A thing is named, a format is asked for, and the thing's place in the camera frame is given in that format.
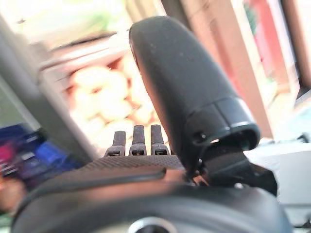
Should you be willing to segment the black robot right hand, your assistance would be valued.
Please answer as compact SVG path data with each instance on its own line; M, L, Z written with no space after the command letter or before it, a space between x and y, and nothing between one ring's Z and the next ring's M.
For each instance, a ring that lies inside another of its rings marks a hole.
M260 130L225 73L178 21L132 25L130 47L181 167L157 155L103 158L48 180L14 233L291 233L272 171L246 150Z

